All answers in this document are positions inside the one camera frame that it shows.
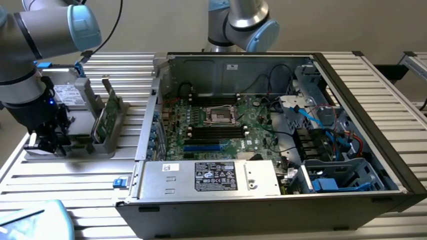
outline black ram slot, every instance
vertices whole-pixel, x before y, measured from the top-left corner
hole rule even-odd
[[[194,139],[243,139],[244,130],[239,126],[195,127],[191,131]]]
[[[216,139],[202,139],[202,140],[186,140],[184,145],[219,145],[220,140]]]
[[[195,107],[218,107],[223,105],[235,105],[238,99],[235,97],[196,97],[192,99],[191,105]]]

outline robotic arm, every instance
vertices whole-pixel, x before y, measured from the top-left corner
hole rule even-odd
[[[207,52],[266,52],[279,35],[264,0],[210,0]]]
[[[0,101],[30,134],[55,139],[67,128],[54,84],[34,61],[96,47],[102,32],[91,9],[67,0],[23,0],[27,11],[0,6]]]

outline black side panel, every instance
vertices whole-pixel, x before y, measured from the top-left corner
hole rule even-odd
[[[116,210],[136,236],[144,240],[164,236],[172,239],[202,238],[355,230],[389,212],[407,196],[391,196],[387,201],[374,199],[374,196],[342,196],[286,200],[212,200],[160,203],[159,211],[142,211],[144,205],[132,204],[119,206]]]
[[[427,190],[418,180],[415,174],[413,173],[409,165],[399,156],[391,143],[386,139],[379,127],[370,118],[369,113],[363,109],[361,103],[358,102],[355,96],[347,88],[329,60],[319,52],[314,54],[314,58],[318,61],[322,69],[325,70],[326,76],[330,79],[333,86],[342,96],[342,104],[346,104],[350,108],[349,110],[354,113],[355,120],[362,125],[362,128],[365,129],[371,141],[374,142],[374,145],[377,146],[385,160],[387,161],[393,171],[395,172],[403,186],[411,193],[418,195],[415,196],[415,198],[413,198],[411,203],[407,202],[407,204],[401,205],[401,208],[397,209],[398,211],[403,211],[427,197]]]

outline blue clip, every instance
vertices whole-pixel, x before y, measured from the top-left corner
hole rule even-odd
[[[337,193],[337,192],[366,192],[371,189],[371,183],[366,182],[357,187],[339,188],[334,178],[318,178],[311,181],[314,191],[317,193]]]
[[[50,67],[52,67],[52,63],[51,62],[40,62],[38,64],[38,68],[39,69],[48,69]]]
[[[86,77],[87,77],[87,74],[86,74],[86,71],[84,71],[84,69],[83,69],[83,66],[82,66],[80,62],[76,61],[75,64],[74,64],[74,66],[75,66],[75,69],[78,70],[78,73],[79,73],[80,78],[86,78]]]
[[[122,177],[114,180],[112,182],[112,188],[114,189],[127,189],[128,188],[128,177]]]

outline motherboard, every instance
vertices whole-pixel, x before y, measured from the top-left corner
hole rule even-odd
[[[263,101],[268,99],[256,96],[243,96],[235,101],[167,100],[162,115],[167,160],[250,160],[255,157],[279,164],[276,136],[262,127],[271,128],[272,124],[263,111]]]

